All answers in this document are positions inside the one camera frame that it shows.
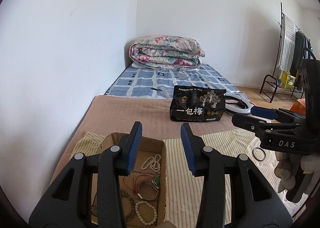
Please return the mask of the right gloved hand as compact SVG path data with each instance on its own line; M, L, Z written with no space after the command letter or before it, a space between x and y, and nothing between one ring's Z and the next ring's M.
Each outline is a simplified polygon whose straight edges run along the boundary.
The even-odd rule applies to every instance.
M278 164L274 169L274 174L280 179L278 193L293 189L296 184L294 167L300 166L304 174L312 175L304 191L305 194L310 195L319 180L319 154L313 153L302 157L298 155L300 163L295 158L295 154L275 152L275 156Z

